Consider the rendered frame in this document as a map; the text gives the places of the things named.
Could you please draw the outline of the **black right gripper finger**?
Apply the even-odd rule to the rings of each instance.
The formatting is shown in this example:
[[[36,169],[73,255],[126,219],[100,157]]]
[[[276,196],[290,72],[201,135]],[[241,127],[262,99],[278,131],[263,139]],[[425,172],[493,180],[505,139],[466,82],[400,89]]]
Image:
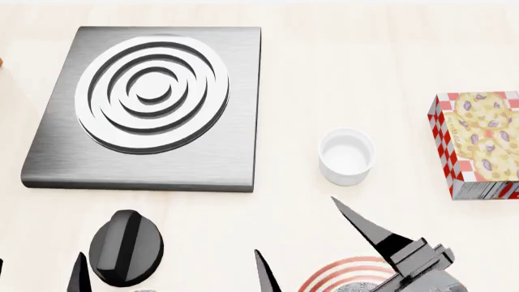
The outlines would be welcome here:
[[[267,260],[259,250],[254,250],[254,253],[261,292],[281,292]]]
[[[412,270],[418,267],[416,262],[412,262],[412,257],[405,258],[406,261],[393,258],[399,251],[410,245],[413,240],[368,221],[333,196],[332,200],[342,216],[351,223],[394,270]]]

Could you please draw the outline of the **black stove knob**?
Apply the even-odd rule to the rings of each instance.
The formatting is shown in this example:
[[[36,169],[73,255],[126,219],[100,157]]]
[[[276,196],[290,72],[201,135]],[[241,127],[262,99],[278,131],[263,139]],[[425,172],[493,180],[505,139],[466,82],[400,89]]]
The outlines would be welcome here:
[[[156,272],[164,254],[157,226],[134,210],[117,211],[94,235],[88,257],[109,286],[135,286]]]

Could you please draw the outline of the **white ringed stove burner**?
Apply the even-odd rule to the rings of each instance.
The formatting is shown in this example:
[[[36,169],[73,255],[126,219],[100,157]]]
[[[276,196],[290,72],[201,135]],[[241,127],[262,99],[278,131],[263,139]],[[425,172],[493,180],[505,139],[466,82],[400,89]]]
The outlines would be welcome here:
[[[228,71],[212,48],[185,36],[138,36],[88,65],[75,90],[75,113],[97,143],[146,155],[200,137],[228,99]]]

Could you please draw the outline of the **red checkered cookie box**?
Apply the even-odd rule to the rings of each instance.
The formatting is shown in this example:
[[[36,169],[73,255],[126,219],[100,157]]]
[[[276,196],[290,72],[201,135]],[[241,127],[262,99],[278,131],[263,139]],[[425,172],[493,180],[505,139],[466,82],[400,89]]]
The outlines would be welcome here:
[[[519,92],[451,92],[427,114],[453,200],[519,200]]]

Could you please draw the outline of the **white ramekin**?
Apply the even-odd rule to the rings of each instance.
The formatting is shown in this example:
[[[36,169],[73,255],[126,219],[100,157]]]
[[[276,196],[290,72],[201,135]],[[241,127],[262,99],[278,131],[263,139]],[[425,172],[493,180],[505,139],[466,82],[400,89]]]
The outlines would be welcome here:
[[[368,135],[354,128],[336,128],[318,146],[321,174],[333,184],[349,187],[362,182],[375,161]]]

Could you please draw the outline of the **white plate with red rings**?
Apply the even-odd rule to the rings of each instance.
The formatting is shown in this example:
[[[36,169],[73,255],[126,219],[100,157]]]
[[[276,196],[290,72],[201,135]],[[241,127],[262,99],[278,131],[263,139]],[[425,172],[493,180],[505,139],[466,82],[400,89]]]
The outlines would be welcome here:
[[[371,292],[394,274],[381,257],[350,257],[319,269],[298,292]]]

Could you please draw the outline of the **grey brushed metal stove plate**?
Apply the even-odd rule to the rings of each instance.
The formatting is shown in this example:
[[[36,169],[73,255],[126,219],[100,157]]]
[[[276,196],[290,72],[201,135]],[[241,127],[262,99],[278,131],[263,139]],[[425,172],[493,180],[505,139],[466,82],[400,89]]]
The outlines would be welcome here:
[[[88,65],[117,43],[140,36],[193,38],[214,50],[229,75],[223,114],[200,137],[155,154],[97,143],[75,113],[75,90]],[[250,192],[262,31],[258,27],[83,26],[78,29],[21,170],[26,187]]]

